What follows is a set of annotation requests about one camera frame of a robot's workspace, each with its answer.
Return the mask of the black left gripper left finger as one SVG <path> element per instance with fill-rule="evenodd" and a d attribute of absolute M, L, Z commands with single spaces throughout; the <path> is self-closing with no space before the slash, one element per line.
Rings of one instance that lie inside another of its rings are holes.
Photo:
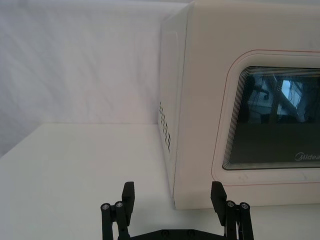
<path fill-rule="evenodd" d="M 121 200 L 114 205 L 103 203 L 100 206 L 102 239 L 113 240 L 113 223 L 118 227 L 118 239 L 130 240 L 128 226 L 131 222 L 131 216 L 135 203 L 135 186 L 133 181 L 124 184 Z"/>

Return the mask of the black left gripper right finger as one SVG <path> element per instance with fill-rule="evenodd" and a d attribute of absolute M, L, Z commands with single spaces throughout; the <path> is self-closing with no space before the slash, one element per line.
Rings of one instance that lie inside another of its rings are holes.
<path fill-rule="evenodd" d="M 253 240 L 250 205 L 246 202 L 236 204 L 227 200 L 227 194 L 221 182 L 211 183 L 210 199 L 220 225 L 224 227 L 226 240 Z"/>

